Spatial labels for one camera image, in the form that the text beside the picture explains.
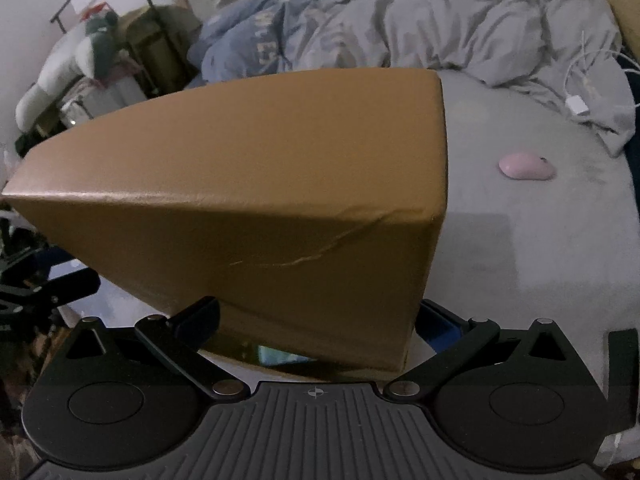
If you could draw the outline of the wooden headboard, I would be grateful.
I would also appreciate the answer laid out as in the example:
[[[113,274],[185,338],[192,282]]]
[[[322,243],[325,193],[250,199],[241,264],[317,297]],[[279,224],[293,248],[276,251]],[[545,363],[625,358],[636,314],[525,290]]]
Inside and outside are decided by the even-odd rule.
[[[608,0],[627,47],[640,58],[640,0]]]

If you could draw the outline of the pink computer mouse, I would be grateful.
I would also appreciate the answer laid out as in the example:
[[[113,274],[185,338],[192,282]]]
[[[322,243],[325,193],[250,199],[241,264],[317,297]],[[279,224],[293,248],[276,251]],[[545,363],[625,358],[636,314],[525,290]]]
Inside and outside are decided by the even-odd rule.
[[[498,168],[507,178],[518,181],[548,181],[555,176],[555,168],[548,159],[529,152],[504,156],[499,160]]]

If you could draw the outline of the white green plush toy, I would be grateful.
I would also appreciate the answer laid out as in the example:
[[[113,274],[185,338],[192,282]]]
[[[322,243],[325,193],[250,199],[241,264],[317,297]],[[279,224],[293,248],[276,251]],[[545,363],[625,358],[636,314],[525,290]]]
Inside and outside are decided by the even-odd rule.
[[[15,107],[15,121],[28,133],[37,119],[81,77],[104,79],[117,60],[119,17],[111,9],[92,14],[58,40],[36,82]]]

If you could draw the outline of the brown bedside cabinet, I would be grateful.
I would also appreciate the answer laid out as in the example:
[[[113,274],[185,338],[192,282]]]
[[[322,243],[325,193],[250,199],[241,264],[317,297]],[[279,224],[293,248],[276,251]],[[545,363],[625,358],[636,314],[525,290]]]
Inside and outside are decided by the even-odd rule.
[[[141,67],[136,79],[148,99],[180,91],[196,76],[186,55],[201,26],[182,6],[145,6],[119,19],[118,38]]]

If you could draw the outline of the brown cardboard box lid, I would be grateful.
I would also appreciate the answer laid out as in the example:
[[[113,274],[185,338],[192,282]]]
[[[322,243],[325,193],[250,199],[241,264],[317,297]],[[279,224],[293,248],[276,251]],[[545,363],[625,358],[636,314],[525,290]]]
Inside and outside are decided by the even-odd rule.
[[[4,199],[168,314],[358,368],[404,366],[447,207],[439,76],[324,68],[131,105],[32,148]]]

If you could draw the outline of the grey blue duvet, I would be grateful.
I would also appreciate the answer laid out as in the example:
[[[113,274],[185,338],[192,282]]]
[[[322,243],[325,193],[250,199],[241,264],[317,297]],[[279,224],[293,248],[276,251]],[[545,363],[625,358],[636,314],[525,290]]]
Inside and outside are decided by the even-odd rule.
[[[622,46],[606,0],[239,0],[203,25],[189,61],[214,84],[319,68],[458,70],[529,96],[589,126],[612,156],[636,131],[637,111],[573,116],[563,79],[579,52]],[[624,74],[600,66],[606,96],[629,99]]]

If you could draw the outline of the brown cardboard box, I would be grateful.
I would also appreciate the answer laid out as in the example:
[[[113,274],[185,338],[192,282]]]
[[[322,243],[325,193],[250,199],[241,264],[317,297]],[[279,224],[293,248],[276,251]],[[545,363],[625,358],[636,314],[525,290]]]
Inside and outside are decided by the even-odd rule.
[[[265,367],[238,361],[228,356],[221,356],[207,350],[200,350],[210,362],[220,366],[233,376],[239,377],[251,386],[260,380],[277,380],[280,382],[390,382],[400,375],[399,372],[387,370],[348,370],[332,363],[308,361],[285,363],[274,367]]]

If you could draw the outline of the green tissue pack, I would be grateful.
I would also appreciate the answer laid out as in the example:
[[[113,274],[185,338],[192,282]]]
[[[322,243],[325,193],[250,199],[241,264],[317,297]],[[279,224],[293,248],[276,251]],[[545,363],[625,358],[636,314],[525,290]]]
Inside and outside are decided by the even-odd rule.
[[[257,357],[260,365],[274,367],[284,364],[309,362],[310,358],[299,356],[291,352],[273,349],[265,346],[257,347]]]

